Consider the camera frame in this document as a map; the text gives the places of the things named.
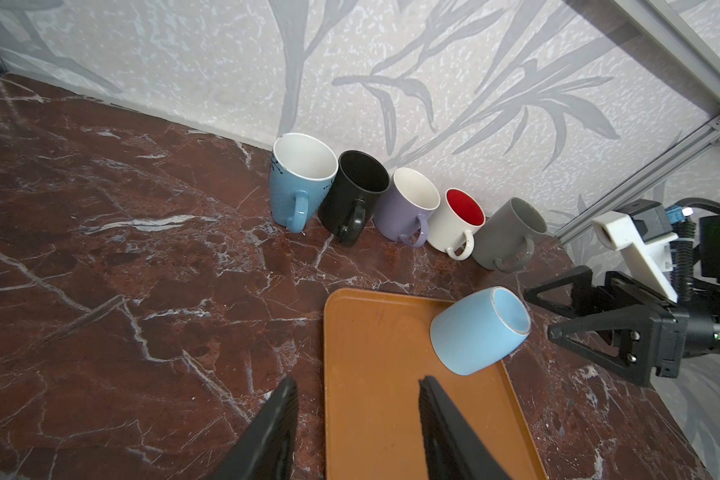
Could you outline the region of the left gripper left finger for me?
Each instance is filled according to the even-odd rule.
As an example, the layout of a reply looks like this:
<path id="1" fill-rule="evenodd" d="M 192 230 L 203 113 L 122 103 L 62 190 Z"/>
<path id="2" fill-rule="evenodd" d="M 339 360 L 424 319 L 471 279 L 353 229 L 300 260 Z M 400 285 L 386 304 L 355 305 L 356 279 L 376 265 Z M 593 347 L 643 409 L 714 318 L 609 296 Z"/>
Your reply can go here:
<path id="1" fill-rule="evenodd" d="M 298 411 L 297 383 L 285 377 L 211 479 L 290 479 Z"/>

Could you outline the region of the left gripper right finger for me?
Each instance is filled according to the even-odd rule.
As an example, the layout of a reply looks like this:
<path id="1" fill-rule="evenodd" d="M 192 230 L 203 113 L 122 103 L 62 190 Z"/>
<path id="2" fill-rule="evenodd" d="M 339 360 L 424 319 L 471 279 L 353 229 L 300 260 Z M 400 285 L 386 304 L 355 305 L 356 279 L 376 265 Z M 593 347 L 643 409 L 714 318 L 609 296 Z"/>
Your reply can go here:
<path id="1" fill-rule="evenodd" d="M 510 479 L 434 376 L 419 381 L 429 479 Z"/>

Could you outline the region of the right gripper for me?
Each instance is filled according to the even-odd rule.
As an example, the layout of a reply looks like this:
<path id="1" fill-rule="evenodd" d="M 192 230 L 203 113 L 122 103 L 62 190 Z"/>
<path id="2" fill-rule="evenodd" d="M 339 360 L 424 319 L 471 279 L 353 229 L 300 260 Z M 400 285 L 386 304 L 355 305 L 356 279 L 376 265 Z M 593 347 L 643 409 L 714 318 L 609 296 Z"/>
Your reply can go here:
<path id="1" fill-rule="evenodd" d="M 528 303 L 574 318 L 550 326 L 548 339 L 638 386 L 677 376 L 687 313 L 623 273 L 606 274 L 609 295 L 592 280 L 589 267 L 576 266 L 523 292 Z"/>

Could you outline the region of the light blue mug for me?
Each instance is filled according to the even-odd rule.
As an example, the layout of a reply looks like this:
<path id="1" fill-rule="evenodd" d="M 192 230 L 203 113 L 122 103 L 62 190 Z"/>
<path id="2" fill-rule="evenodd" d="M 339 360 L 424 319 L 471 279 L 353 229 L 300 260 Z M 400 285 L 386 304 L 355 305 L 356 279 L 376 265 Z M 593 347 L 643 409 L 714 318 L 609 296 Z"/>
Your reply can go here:
<path id="1" fill-rule="evenodd" d="M 436 315 L 430 340 L 448 370 L 468 376 L 512 353 L 529 336 L 531 326 L 524 303 L 497 286 L 470 294 Z"/>

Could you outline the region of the grey mug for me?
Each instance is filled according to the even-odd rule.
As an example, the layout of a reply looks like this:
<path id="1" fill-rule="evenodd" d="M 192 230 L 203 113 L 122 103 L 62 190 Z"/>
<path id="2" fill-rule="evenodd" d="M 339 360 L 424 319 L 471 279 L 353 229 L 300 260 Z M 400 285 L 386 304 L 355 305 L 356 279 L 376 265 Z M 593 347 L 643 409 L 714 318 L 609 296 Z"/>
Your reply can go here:
<path id="1" fill-rule="evenodd" d="M 489 270 L 516 272 L 531 260 L 536 241 L 547 229 L 546 221 L 531 204 L 512 197 L 474 234 L 471 258 Z"/>

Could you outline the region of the white mug red inside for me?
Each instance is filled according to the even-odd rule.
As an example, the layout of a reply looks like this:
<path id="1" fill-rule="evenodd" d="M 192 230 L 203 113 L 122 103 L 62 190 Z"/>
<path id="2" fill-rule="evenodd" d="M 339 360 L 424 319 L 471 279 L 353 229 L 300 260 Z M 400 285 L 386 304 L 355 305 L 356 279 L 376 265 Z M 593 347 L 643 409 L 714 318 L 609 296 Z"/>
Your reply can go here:
<path id="1" fill-rule="evenodd" d="M 484 211 L 472 196 L 449 188 L 429 219 L 427 243 L 455 261 L 464 261 L 472 254 L 474 236 L 485 222 Z"/>

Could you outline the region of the lilac mug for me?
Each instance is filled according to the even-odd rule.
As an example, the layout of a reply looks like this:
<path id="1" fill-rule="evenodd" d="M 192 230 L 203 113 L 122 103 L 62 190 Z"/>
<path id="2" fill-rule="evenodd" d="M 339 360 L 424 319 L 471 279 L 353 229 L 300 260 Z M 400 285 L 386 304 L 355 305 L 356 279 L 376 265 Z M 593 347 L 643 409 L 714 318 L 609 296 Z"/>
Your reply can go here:
<path id="1" fill-rule="evenodd" d="M 401 167 L 393 173 L 390 189 L 379 200 L 373 221 L 387 239 L 419 248 L 427 240 L 428 220 L 440 202 L 439 190 L 430 179 Z"/>

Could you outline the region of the black mug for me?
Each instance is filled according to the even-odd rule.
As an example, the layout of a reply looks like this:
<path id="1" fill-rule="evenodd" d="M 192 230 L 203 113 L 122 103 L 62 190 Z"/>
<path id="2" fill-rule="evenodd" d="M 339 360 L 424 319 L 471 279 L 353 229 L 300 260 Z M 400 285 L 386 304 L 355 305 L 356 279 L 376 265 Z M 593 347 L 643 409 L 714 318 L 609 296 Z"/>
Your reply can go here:
<path id="1" fill-rule="evenodd" d="M 389 189 L 390 175 L 383 164 L 362 151 L 345 151 L 338 162 L 339 170 L 318 218 L 342 245 L 353 246 Z"/>

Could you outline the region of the blue dotted floral mug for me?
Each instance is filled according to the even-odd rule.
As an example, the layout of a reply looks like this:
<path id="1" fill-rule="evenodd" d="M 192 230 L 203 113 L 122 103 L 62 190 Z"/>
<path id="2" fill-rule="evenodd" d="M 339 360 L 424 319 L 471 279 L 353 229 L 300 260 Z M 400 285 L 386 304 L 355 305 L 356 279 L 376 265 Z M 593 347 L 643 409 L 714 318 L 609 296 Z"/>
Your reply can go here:
<path id="1" fill-rule="evenodd" d="M 278 137 L 269 174 L 274 221 L 300 233 L 326 198 L 339 168 L 338 157 L 323 141 L 303 133 Z"/>

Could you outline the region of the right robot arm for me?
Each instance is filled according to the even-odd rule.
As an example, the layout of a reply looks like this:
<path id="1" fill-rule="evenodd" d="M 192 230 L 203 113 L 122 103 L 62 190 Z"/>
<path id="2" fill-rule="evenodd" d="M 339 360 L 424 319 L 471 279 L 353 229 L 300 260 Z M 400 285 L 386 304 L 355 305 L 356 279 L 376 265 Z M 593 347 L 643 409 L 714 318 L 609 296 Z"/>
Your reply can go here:
<path id="1" fill-rule="evenodd" d="M 548 339 L 639 386 L 677 377 L 685 358 L 720 355 L 720 203 L 640 199 L 592 224 L 628 271 L 595 285 L 580 265 L 527 289 L 526 301 L 563 318 Z"/>

